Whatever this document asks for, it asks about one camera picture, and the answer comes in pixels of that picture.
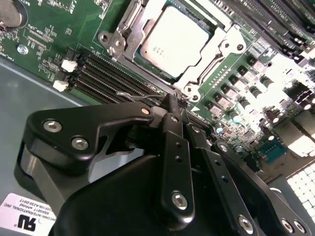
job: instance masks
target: ul logo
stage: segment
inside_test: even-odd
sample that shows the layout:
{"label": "ul logo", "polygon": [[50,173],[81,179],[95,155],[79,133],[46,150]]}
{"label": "ul logo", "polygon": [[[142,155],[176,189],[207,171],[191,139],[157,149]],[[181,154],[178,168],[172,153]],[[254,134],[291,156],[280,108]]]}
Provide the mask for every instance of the ul logo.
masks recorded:
{"label": "ul logo", "polygon": [[30,219],[30,217],[26,215],[20,215],[18,228],[34,232],[36,228],[35,220],[35,218]]}

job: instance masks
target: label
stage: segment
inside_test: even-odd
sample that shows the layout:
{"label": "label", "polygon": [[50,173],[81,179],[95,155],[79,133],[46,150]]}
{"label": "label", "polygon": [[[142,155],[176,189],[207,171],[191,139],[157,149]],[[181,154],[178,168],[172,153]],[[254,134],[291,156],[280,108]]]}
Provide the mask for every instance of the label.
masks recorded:
{"label": "label", "polygon": [[32,236],[47,236],[56,217],[49,205],[10,193],[0,206],[0,227]]}

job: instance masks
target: white connector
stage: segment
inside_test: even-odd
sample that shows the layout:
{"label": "white connector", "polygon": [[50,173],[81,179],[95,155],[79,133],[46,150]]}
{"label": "white connector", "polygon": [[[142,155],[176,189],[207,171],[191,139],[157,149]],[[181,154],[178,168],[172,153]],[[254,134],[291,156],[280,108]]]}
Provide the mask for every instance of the white connector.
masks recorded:
{"label": "white connector", "polygon": [[69,86],[68,82],[60,80],[55,80],[53,84],[53,87],[57,89],[59,92],[65,91],[68,86]]}
{"label": "white connector", "polygon": [[78,63],[73,60],[63,60],[61,68],[67,72],[73,72],[78,66]]}

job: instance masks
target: chip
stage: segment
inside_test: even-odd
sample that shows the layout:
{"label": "chip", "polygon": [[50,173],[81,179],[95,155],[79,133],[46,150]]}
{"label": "chip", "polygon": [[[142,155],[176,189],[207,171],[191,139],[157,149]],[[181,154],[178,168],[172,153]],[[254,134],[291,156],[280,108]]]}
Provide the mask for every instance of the chip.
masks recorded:
{"label": "chip", "polygon": [[141,47],[140,54],[173,77],[196,65],[209,39],[196,22],[173,6],[167,7]]}

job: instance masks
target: screw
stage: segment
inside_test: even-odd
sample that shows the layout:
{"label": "screw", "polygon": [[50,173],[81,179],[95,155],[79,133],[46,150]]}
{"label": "screw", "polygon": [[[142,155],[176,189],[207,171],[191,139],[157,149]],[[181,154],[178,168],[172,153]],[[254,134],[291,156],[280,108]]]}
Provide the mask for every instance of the screw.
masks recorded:
{"label": "screw", "polygon": [[236,47],[236,49],[237,49],[238,51],[243,50],[243,48],[244,48],[244,46],[243,46],[242,44],[239,44],[239,45],[237,45],[237,47]]}
{"label": "screw", "polygon": [[289,233],[293,233],[293,228],[289,224],[289,222],[287,222],[286,220],[282,219],[281,223],[285,227],[285,229],[288,230]]}
{"label": "screw", "polygon": [[238,223],[249,235],[252,235],[254,233],[254,228],[252,227],[251,222],[245,216],[239,215]]}
{"label": "screw", "polygon": [[116,45],[118,48],[121,48],[122,45],[123,45],[123,43],[122,43],[122,41],[121,41],[120,39],[116,39],[115,45]]}
{"label": "screw", "polygon": [[305,229],[304,229],[304,227],[301,225],[301,223],[300,222],[298,222],[298,221],[294,221],[294,224],[295,224],[295,226],[302,232],[302,233],[306,233],[306,231],[305,231]]}
{"label": "screw", "polygon": [[192,129],[196,132],[196,133],[199,133],[200,130],[196,127],[196,126],[193,126]]}
{"label": "screw", "polygon": [[29,53],[29,49],[27,48],[27,46],[20,44],[17,48],[18,52],[22,55],[26,55],[27,53]]}
{"label": "screw", "polygon": [[44,122],[43,126],[44,126],[44,129],[52,133],[57,133],[63,129],[62,125],[58,121],[55,121],[55,120],[48,120]]}
{"label": "screw", "polygon": [[88,141],[83,138],[74,138],[71,141],[72,146],[77,150],[85,150],[89,147]]}
{"label": "screw", "polygon": [[224,151],[224,152],[227,152],[226,147],[225,147],[225,146],[223,146],[223,145],[220,145],[220,149],[221,149],[222,151]]}
{"label": "screw", "polygon": [[172,119],[174,122],[178,122],[178,119],[177,119],[175,116],[171,116],[171,119]]}
{"label": "screw", "polygon": [[145,108],[142,108],[141,111],[142,111],[142,113],[145,114],[145,115],[150,114],[150,111],[147,110],[147,109],[145,109]]}
{"label": "screw", "polygon": [[186,198],[180,193],[172,194],[173,204],[180,210],[185,210],[188,207]]}

